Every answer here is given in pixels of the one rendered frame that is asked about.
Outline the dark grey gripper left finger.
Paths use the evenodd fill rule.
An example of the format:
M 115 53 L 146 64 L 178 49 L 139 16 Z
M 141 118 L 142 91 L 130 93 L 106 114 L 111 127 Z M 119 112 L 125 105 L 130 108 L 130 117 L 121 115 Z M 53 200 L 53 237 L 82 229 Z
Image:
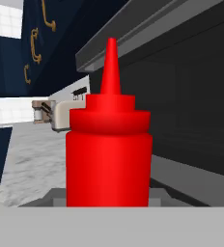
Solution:
M 52 188 L 42 198 L 24 204 L 24 206 L 65 206 L 66 189 Z

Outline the red condiment squeeze bottle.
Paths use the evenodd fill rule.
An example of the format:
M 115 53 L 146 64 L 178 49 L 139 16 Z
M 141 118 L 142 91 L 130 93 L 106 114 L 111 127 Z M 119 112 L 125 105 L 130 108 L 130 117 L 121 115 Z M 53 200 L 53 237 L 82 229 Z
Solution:
M 70 110 L 66 135 L 68 206 L 147 206 L 151 113 L 121 93 L 117 40 L 107 40 L 100 92 Z

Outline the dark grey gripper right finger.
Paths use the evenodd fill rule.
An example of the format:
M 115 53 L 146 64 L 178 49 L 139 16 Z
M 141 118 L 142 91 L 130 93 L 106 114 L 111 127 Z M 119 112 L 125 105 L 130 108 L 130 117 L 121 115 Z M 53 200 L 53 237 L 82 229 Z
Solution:
M 172 198 L 163 188 L 151 188 L 149 206 L 188 206 L 188 204 Z

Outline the grey range hood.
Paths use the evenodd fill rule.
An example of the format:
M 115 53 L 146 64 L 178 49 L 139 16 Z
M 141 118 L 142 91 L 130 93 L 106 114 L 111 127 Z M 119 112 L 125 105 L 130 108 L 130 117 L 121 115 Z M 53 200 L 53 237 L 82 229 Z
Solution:
M 79 72 L 103 67 L 110 37 L 125 67 L 193 63 L 224 52 L 224 0 L 129 0 L 76 53 Z

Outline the cream toaster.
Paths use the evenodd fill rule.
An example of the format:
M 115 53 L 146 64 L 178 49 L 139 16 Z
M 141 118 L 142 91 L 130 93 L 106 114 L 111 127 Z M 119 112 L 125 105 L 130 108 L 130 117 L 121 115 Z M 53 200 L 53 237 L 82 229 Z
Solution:
M 84 108 L 84 100 L 64 100 L 51 102 L 51 128 L 56 132 L 70 130 L 70 109 Z

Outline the brown and white coffee machine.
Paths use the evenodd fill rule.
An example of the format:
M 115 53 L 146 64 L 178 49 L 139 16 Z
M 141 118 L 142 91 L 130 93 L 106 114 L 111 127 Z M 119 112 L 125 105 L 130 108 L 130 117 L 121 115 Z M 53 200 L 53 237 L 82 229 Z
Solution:
M 34 110 L 34 123 L 51 123 L 55 104 L 55 100 L 33 100 L 32 108 Z

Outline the black appliance front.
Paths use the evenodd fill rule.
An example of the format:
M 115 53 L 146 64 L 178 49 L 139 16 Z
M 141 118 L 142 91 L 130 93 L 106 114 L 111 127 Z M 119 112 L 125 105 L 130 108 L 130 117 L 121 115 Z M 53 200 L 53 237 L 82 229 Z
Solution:
M 119 63 L 122 92 L 151 113 L 153 154 L 224 176 L 224 22 Z

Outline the navy wall cupboard run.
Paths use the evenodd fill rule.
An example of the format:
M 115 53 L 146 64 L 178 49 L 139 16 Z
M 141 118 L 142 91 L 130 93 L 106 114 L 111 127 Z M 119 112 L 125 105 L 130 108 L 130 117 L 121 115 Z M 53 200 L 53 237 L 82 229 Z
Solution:
M 56 22 L 52 32 L 43 21 L 42 0 L 24 0 L 21 37 L 0 36 L 0 97 L 50 96 L 86 76 L 76 68 L 75 54 L 129 0 L 45 0 L 47 20 Z M 31 30 L 39 29 L 32 59 Z M 26 84 L 24 66 L 31 84 Z

